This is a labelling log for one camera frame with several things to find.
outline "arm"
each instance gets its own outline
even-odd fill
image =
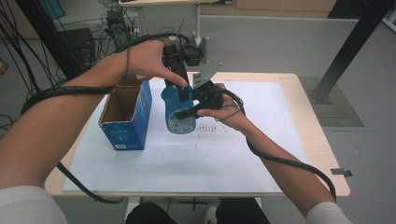
[[[110,55],[65,86],[109,87],[125,75],[163,77],[181,86],[186,81],[163,67],[164,43],[147,41]],[[0,189],[21,185],[44,188],[52,169],[76,141],[104,95],[52,97],[34,105],[0,139]]]
[[[262,153],[297,161],[288,151],[280,147],[257,128],[242,112],[228,117],[238,110],[238,107],[229,96],[224,96],[223,98],[224,106],[221,110],[203,109],[198,111],[198,115],[222,120],[224,124],[240,131]],[[267,160],[262,160],[262,162],[285,195],[291,199],[305,217],[309,210],[318,203],[334,203],[330,192],[314,174],[278,162]]]

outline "black cable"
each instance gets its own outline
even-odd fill
[[[169,214],[169,206],[171,204],[171,198],[168,198],[168,206],[166,208],[166,213]]]
[[[10,21],[9,18],[7,17],[7,14],[5,14],[5,13],[2,12],[2,11],[0,11],[0,14],[1,14],[1,16],[2,16],[2,17],[0,17],[0,18],[2,18],[3,22],[4,22],[5,24],[8,23],[8,25],[9,25],[10,28],[11,28],[11,30],[16,34],[16,37],[15,37],[15,38],[12,38],[12,40],[14,40],[14,41],[18,41],[18,39],[22,40],[22,42],[25,44],[25,46],[33,53],[33,55],[35,56],[35,58],[40,62],[41,66],[43,67],[44,72],[47,74],[47,77],[49,78],[49,82],[51,82],[50,77],[52,77],[52,74],[51,74],[51,72],[50,72],[49,67],[46,66],[46,65],[43,63],[43,61],[40,59],[40,57],[39,57],[39,56],[35,53],[35,51],[32,49],[32,47],[27,43],[27,41],[26,41],[26,40],[23,38],[23,36],[19,33],[19,31],[17,30],[17,28],[16,28],[14,25],[12,25],[11,21]],[[8,41],[10,42],[10,44],[11,44],[11,45],[13,46],[13,48],[15,49],[16,47],[11,43],[11,39],[8,39]],[[20,47],[19,44],[18,44],[17,46],[18,46],[18,49],[15,49],[15,50],[16,50],[17,53],[21,56],[22,60],[25,62],[26,59],[24,59],[25,57],[24,57],[23,52],[21,51],[21,47]],[[30,65],[25,63],[25,66],[27,66],[26,70],[27,70],[27,72],[28,72],[28,75],[29,75],[31,84],[35,87],[35,90],[36,90],[36,91],[40,91],[40,89],[38,88],[37,84],[35,83],[35,77],[34,77],[34,75],[33,75],[33,72],[31,71]]]
[[[233,100],[238,104],[239,109],[241,110],[241,112],[242,112],[244,115],[246,115],[245,109],[244,109],[244,107],[243,107],[243,102],[242,102],[242,100],[241,100],[238,96],[236,96],[236,95],[235,95],[234,93],[232,93],[231,91],[224,90],[224,89],[219,89],[219,90],[217,90],[217,91],[219,91],[219,92],[221,92],[221,93],[224,93],[224,94],[227,94],[227,95],[229,95],[231,98],[233,98]],[[330,178],[327,177],[325,174],[323,174],[318,168],[316,168],[316,167],[314,167],[314,166],[311,166],[311,165],[308,165],[308,164],[306,164],[306,163],[303,163],[303,162],[301,162],[301,161],[293,161],[293,160],[289,160],[289,159],[284,159],[284,158],[279,158],[279,157],[271,156],[271,155],[268,155],[268,154],[266,154],[266,153],[262,153],[262,152],[260,152],[259,150],[257,150],[257,149],[248,141],[248,139],[247,139],[247,146],[248,146],[248,148],[250,149],[250,151],[251,151],[254,155],[256,155],[256,156],[258,156],[258,157],[260,157],[260,158],[262,158],[262,159],[264,159],[264,160],[280,162],[280,163],[283,163],[283,164],[286,164],[286,165],[298,167],[298,168],[304,169],[304,170],[306,170],[306,171],[308,171],[308,172],[311,172],[311,173],[313,173],[313,174],[319,176],[319,177],[327,184],[327,186],[329,187],[329,192],[330,192],[330,194],[331,194],[331,195],[334,197],[334,199],[336,200],[337,197],[336,197],[336,193],[335,193],[334,184],[332,183],[332,181],[330,180]]]
[[[13,55],[12,52],[11,52],[11,49],[8,47],[8,44],[7,44],[7,42],[5,41],[5,39],[3,38],[3,36],[1,35],[1,33],[0,33],[0,38],[2,39],[4,45],[6,46],[8,52],[9,52],[9,55],[11,55],[12,61],[13,61],[13,62],[15,63],[15,65],[17,66],[17,69],[18,69],[18,71],[20,72],[21,78],[22,78],[22,80],[23,80],[23,83],[24,83],[25,86],[26,86],[26,89],[29,91],[29,90],[30,90],[30,89],[29,89],[29,86],[27,85],[26,79],[25,79],[25,77],[23,76],[23,73],[22,73],[22,71],[21,71],[21,69],[20,69],[20,66],[17,64],[17,61],[15,60],[14,55]]]
[[[50,64],[49,64],[49,59],[48,59],[48,57],[47,57],[47,52],[46,52],[46,49],[44,48],[44,43],[43,43],[42,40],[40,40],[40,43],[41,43],[41,48],[43,49],[43,52],[44,52],[44,57],[45,57],[45,59],[46,59],[46,67],[43,67],[43,68],[44,68],[44,72],[45,72],[46,75],[47,75],[47,79],[49,80],[50,85],[51,85],[51,86],[54,86],[54,83],[52,82],[52,80],[55,79],[55,78],[54,78],[54,76],[52,75],[52,73],[50,72]]]
[[[56,72],[55,72],[55,76],[58,78],[58,81],[56,82],[55,87],[59,87],[67,81],[67,79],[64,76],[61,77],[61,75],[59,74],[59,71],[62,72],[61,67],[58,66],[58,68],[56,69]]]
[[[35,95],[33,95],[28,101],[26,101],[25,104],[23,104],[22,110],[21,110],[21,115],[23,115],[28,109],[30,109],[32,106],[35,104],[49,99],[51,97],[55,96],[61,96],[61,95],[75,95],[75,94],[110,94],[115,90],[115,86],[112,87],[106,87],[106,88],[99,88],[99,87],[81,87],[81,86],[63,86],[59,88],[50,88],[45,91],[40,91],[37,92]],[[103,199],[97,194],[94,194],[90,190],[88,190],[76,177],[70,173],[64,165],[59,162],[56,166],[64,175],[66,175],[67,178],[69,178],[76,186],[81,189],[84,193],[86,193],[88,196],[92,197],[98,202],[101,203],[120,203],[122,202],[123,198],[120,200],[116,201],[110,201],[107,199]]]
[[[128,15],[128,10],[125,9],[125,8],[122,8],[121,10],[122,10],[122,14],[125,15],[125,16],[128,18],[128,20],[129,20],[129,22],[131,23],[131,25],[132,25],[134,28],[136,28],[136,27],[137,27],[136,24],[134,23],[134,21],[131,20],[131,18],[130,18],[129,15]]]
[[[62,26],[66,26],[66,25],[70,25],[70,24],[75,24],[75,23],[79,23],[79,22],[83,22],[83,21],[100,21],[101,19],[88,19],[88,20],[82,20],[82,21],[71,21],[68,23],[63,23],[62,25],[58,25],[56,26],[56,28],[62,27]]]
[[[177,21],[178,21],[179,27],[178,27],[178,30],[176,31],[176,33],[179,33],[179,32],[181,31],[181,28],[183,28],[183,25],[184,25],[184,18],[183,18],[183,20],[181,21],[181,24],[180,24],[180,21],[179,21],[179,20],[177,20]]]
[[[3,32],[3,34],[5,35],[6,39],[8,40],[9,44],[15,49],[15,51],[17,51],[18,55],[20,55],[25,67],[26,67],[26,71],[28,73],[28,76],[30,78],[30,81],[32,82],[33,86],[35,87],[35,89],[37,91],[40,90],[40,88],[38,87],[37,83],[35,82],[35,76],[33,75],[33,71],[32,68],[30,67],[26,57],[24,56],[23,52],[21,51],[21,49],[16,45],[16,43],[13,42],[13,38],[11,38],[11,36],[9,36],[9,33],[7,33],[6,28],[3,26],[2,22],[0,22],[0,30]]]
[[[112,10],[113,7],[114,7],[114,9],[117,9],[120,7],[119,4],[116,4],[115,6],[113,6],[114,0],[107,0],[107,1],[99,0],[99,3],[104,5],[107,9],[110,9],[110,10]]]
[[[14,13],[12,12],[11,7],[9,6],[8,0],[6,0],[6,4],[7,4],[7,7],[8,7],[8,11],[9,11],[10,14],[11,14],[11,18],[12,18],[12,20],[13,20],[13,22],[14,22],[14,27],[17,27],[17,23],[16,23],[16,21],[15,21]],[[3,3],[2,3],[2,2],[0,2],[0,6],[1,6],[1,8],[3,9],[3,11],[6,12],[6,8],[3,6]],[[10,29],[10,27],[7,26],[6,23],[4,23],[4,25],[7,27],[8,32],[9,32],[10,34],[12,34],[12,36],[15,38],[15,41],[16,41],[17,45],[20,46],[20,43],[19,43],[19,41],[18,41],[18,39],[17,39],[18,36],[16,35],[16,33],[13,32],[13,31]]]
[[[108,42],[107,42],[107,46],[106,46],[106,51],[105,51],[104,57],[106,57],[107,54],[108,54],[108,50],[110,48],[110,44],[111,44],[111,40],[112,40],[110,35],[106,35],[106,36],[109,36],[110,38],[108,39]]]
[[[186,43],[190,43],[191,42],[188,37],[186,37],[185,35],[182,35],[182,34],[178,34],[178,33],[163,33],[163,34],[156,34],[156,35],[143,35],[143,36],[140,36],[140,37],[130,41],[129,43],[125,44],[124,46],[122,46],[121,48],[116,50],[116,52],[124,51],[124,50],[128,49],[130,46],[138,45],[138,44],[143,43],[143,42],[145,42],[147,40],[150,40],[150,39],[168,37],[168,36],[171,36],[171,35],[174,35],[174,36],[177,36],[177,37],[179,37],[181,39],[184,39],[186,41]]]
[[[0,125],[0,130],[8,131],[8,129],[14,124],[15,120],[12,119],[9,115],[0,115],[0,118],[6,118],[9,120],[8,123]]]
[[[56,167],[62,172],[62,174],[67,176],[67,178],[69,178],[75,185],[77,185],[78,188],[82,190],[82,192],[84,192],[85,194],[87,194],[91,198],[95,199],[96,202],[100,202],[100,203],[120,203],[124,199],[123,197],[121,199],[119,199],[119,200],[116,200],[116,201],[104,199],[104,198],[100,197],[99,195],[94,194],[89,189],[87,189],[81,182],[79,182],[79,180],[72,173],[70,173],[69,170],[67,170],[66,167],[64,167],[64,165],[61,162],[59,162],[56,165]]]

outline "white sleeve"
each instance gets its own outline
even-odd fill
[[[330,202],[319,203],[309,210],[306,224],[352,224],[341,208]]]
[[[0,223],[60,223],[66,218],[53,198],[44,189],[18,186],[0,189]]]

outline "blue plastic casing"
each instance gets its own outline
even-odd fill
[[[195,130],[196,119],[193,117],[187,119],[177,119],[175,113],[190,109],[194,106],[192,100],[192,87],[189,86],[189,101],[180,102],[178,98],[178,89],[176,86],[168,86],[163,89],[161,97],[165,101],[165,122],[166,127],[171,133],[191,133]]]

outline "power cord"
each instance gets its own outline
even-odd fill
[[[128,49],[131,46],[135,46],[138,45],[140,43],[143,43],[147,40],[151,40],[151,39],[157,39],[157,38],[164,38],[164,37],[168,37],[168,36],[177,36],[178,38],[184,39],[184,41],[186,43],[190,43],[191,41],[189,40],[188,37],[186,37],[185,35],[182,34],[178,34],[178,33],[163,33],[163,34],[156,34],[156,35],[142,35],[132,41],[130,41],[129,43],[125,44],[124,46],[122,46],[121,48],[119,48],[118,50],[116,50],[116,52],[122,52],[126,49]]]
[[[26,101],[26,103],[23,104],[22,110],[21,110],[21,115],[24,114],[27,110],[29,110],[32,106],[35,104],[49,99],[51,97],[55,96],[61,96],[61,95],[75,95],[75,94],[110,94],[115,90],[115,86],[111,87],[105,87],[105,88],[98,88],[98,87],[80,87],[80,86],[62,86],[58,88],[50,88],[45,91],[40,91],[37,92],[35,95],[33,95],[29,100]],[[59,162],[56,167],[67,177],[69,178],[79,189],[81,189],[84,193],[86,193],[88,196],[93,198],[97,202],[101,203],[120,203],[122,202],[123,198],[116,200],[116,201],[111,201],[104,199],[100,197],[99,195],[91,192],[88,190],[70,171],[64,167],[64,165]]]
[[[246,113],[245,113],[245,108],[243,107],[243,102],[242,102],[242,100],[241,100],[237,95],[235,95],[235,94],[234,94],[233,92],[231,92],[231,91],[224,90],[224,89],[219,89],[219,90],[217,90],[217,91],[220,91],[221,93],[227,94],[227,95],[229,95],[231,98],[233,98],[233,100],[237,103],[237,105],[238,105],[239,109],[241,110],[241,112],[242,112],[244,115],[246,115]],[[250,149],[250,151],[251,151],[254,155],[256,155],[256,156],[258,156],[258,157],[260,157],[260,158],[262,158],[262,159],[264,159],[264,160],[275,161],[275,162],[283,163],[283,164],[286,164],[286,165],[294,166],[294,167],[297,167],[297,168],[306,170],[306,171],[308,171],[308,172],[311,172],[311,173],[313,173],[313,174],[319,176],[319,177],[327,184],[327,186],[329,187],[329,192],[330,192],[330,194],[331,194],[332,197],[336,200],[337,196],[336,196],[336,193],[335,193],[334,184],[332,183],[332,181],[330,180],[330,178],[327,177],[325,174],[323,174],[318,168],[316,168],[316,167],[314,167],[314,166],[311,166],[311,165],[308,165],[308,164],[306,164],[306,163],[303,163],[303,162],[301,162],[301,161],[293,161],[293,160],[289,160],[289,159],[284,159],[284,158],[279,158],[279,157],[271,156],[271,155],[266,154],[266,153],[262,153],[262,152],[260,152],[259,150],[257,150],[257,149],[248,141],[248,139],[247,139],[247,146],[248,146],[248,148]]]
[[[0,124],[0,131],[4,131],[6,133],[8,129],[14,124],[15,120],[13,120],[12,117],[9,115],[0,115],[0,118],[8,119],[8,122],[6,124]]]

